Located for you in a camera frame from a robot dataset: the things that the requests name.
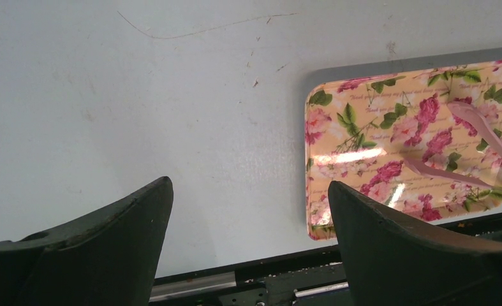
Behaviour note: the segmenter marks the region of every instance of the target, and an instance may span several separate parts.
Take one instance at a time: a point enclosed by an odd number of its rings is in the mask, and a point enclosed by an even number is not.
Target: white surface
[[[0,1],[0,240],[168,175],[158,277],[333,244],[304,223],[313,71],[496,47],[498,0]]]

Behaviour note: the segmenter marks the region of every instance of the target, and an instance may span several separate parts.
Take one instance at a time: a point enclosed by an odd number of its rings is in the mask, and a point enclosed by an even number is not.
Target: black object
[[[19,242],[0,242],[0,305],[147,305],[172,210],[162,177]]]
[[[502,242],[454,233],[332,182],[355,305],[502,305]]]

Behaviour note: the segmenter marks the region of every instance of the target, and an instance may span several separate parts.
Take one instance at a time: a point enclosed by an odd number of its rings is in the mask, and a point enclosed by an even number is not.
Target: tabletop
[[[306,231],[307,93],[501,57],[502,0],[0,1],[0,240],[168,175],[157,277],[335,244]]]

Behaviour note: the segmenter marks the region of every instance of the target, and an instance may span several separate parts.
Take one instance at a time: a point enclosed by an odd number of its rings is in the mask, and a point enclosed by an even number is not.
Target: scratch
[[[282,66],[281,66],[279,69],[277,69],[277,71],[275,71],[275,72],[279,72],[279,71],[281,71],[281,69],[283,69],[284,67],[286,67],[288,64],[289,64],[289,63],[282,65]]]
[[[192,33],[183,34],[183,35],[177,35],[177,36],[153,36],[153,35],[147,34],[146,32],[140,30],[137,26],[135,26],[134,24],[132,24],[132,22],[130,22],[127,18],[125,18],[125,16],[123,16],[119,11],[117,11],[117,13],[119,14],[119,16],[121,16],[121,18],[123,18],[129,25],[131,25],[131,27],[135,28],[138,32],[146,35],[147,37],[153,38],[155,40],[173,40],[173,39],[176,39],[176,38],[181,38],[181,37],[186,37],[186,36],[192,36],[192,35],[204,33],[204,32],[207,32],[207,31],[212,31],[212,30],[222,29],[224,27],[234,26],[236,24],[242,24],[244,22],[249,22],[249,21],[254,21],[254,20],[260,20],[260,19],[264,19],[264,18],[292,16],[292,15],[296,15],[297,14],[297,13],[291,13],[291,14],[277,14],[277,15],[260,16],[260,17],[255,17],[255,18],[241,20],[241,21],[238,21],[238,22],[232,22],[231,24],[223,24],[223,25],[219,25],[217,27],[211,27],[209,29],[201,30],[201,31],[198,31],[198,32],[192,32]]]

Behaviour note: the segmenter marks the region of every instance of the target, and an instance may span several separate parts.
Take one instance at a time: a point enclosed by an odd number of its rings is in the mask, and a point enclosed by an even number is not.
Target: tray
[[[343,80],[311,91],[305,111],[309,236],[335,237],[327,198],[332,180],[425,221],[499,206],[502,159],[450,113],[449,101],[477,107],[502,139],[502,61]],[[496,188],[418,176],[403,166],[404,157]]]

